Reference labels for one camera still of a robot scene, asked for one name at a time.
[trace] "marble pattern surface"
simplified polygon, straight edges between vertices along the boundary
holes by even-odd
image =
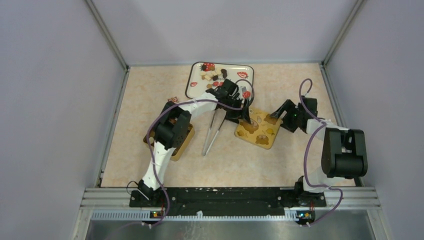
[[[313,87],[308,96],[318,99],[318,115],[335,121],[317,63],[251,66],[254,69],[253,107],[272,113],[286,99],[297,104],[301,81],[311,78]],[[184,92],[190,69],[191,65],[131,67],[102,187],[125,187],[129,181],[138,182],[143,177],[150,162],[143,137],[167,99],[177,96],[180,102],[188,100]],[[273,147],[266,150],[236,138],[236,124],[225,121],[209,154],[202,156],[212,114],[208,112],[191,121],[195,135],[181,159],[169,162],[165,186],[282,187],[293,186],[304,175],[303,158],[310,136],[300,129],[295,133],[280,129]],[[309,172],[320,165],[322,147],[321,141],[312,142],[307,163]],[[340,185],[354,186],[354,182],[346,180]]]

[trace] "tweezers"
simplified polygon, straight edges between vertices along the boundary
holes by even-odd
[[[213,136],[212,141],[210,142],[209,146],[207,146],[208,141],[209,141],[209,137],[211,136],[212,125],[214,124],[216,114],[217,114],[217,110],[215,110],[213,112],[212,120],[210,121],[209,130],[207,131],[206,140],[204,141],[203,152],[202,152],[203,156],[206,156],[209,153],[209,150],[211,150],[212,144],[214,144],[215,139],[217,138],[218,133],[220,132],[221,127],[223,126],[223,123],[226,119],[225,116],[224,116],[224,118],[222,118],[222,122],[219,125],[218,130],[216,131],[215,135]]]

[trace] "gray wall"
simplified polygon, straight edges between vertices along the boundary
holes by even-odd
[[[368,1],[329,66],[395,239],[423,239],[424,1]]]
[[[321,61],[355,0],[94,0],[129,65]]]
[[[83,0],[0,1],[0,239],[71,236],[122,78]]]

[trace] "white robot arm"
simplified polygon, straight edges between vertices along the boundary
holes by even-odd
[[[226,79],[222,86],[216,89],[208,89],[204,94],[192,100],[178,103],[177,106],[174,106],[175,103],[170,101],[166,103],[161,114],[163,116],[153,127],[154,160],[150,159],[147,172],[138,183],[138,191],[146,199],[151,199],[153,193],[161,186],[157,178],[163,183],[172,153],[186,139],[187,129],[192,118],[220,107],[226,110],[226,119],[237,122],[238,119],[243,119],[250,123],[249,101],[238,99],[238,96],[237,85]]]
[[[202,100],[214,100],[216,102],[218,101],[213,94],[209,92],[205,92],[201,96],[188,101],[188,102],[194,101],[194,103],[181,105],[180,109],[190,113],[191,119],[194,119],[197,116],[202,115],[203,113],[213,111],[217,108],[216,102],[202,101]],[[156,189],[160,187],[159,182],[156,180],[155,174],[153,172],[153,164],[156,165],[157,176],[159,177],[160,182],[163,183],[165,171],[167,169],[168,163],[170,162],[172,153],[174,152],[175,149],[177,148],[176,147],[166,148],[163,143],[155,139],[154,150],[153,150],[155,163],[153,163],[153,160],[150,159],[150,165],[148,166],[147,172],[142,178],[144,184],[152,188],[153,191],[155,191]]]
[[[307,109],[317,116],[317,100],[304,96],[302,100]],[[284,111],[286,114],[282,118],[281,126],[292,133],[300,128],[306,134],[312,135],[325,124],[315,135],[324,142],[321,167],[307,175],[312,186],[306,182],[306,177],[303,177],[304,191],[322,193],[326,186],[331,187],[344,179],[362,177],[367,173],[367,151],[362,130],[341,127],[322,118],[312,118],[300,103],[296,106],[291,100],[287,100],[272,116],[279,117]]]

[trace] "white tray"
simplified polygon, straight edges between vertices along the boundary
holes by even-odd
[[[190,76],[188,77],[185,95],[187,98],[196,98],[202,95],[206,89],[213,88],[222,84],[225,78],[236,82],[239,79],[245,79],[253,85],[254,70],[246,65],[233,65],[215,62],[196,62],[191,67]],[[237,83],[241,98],[248,98],[251,95],[252,88],[245,81]]]

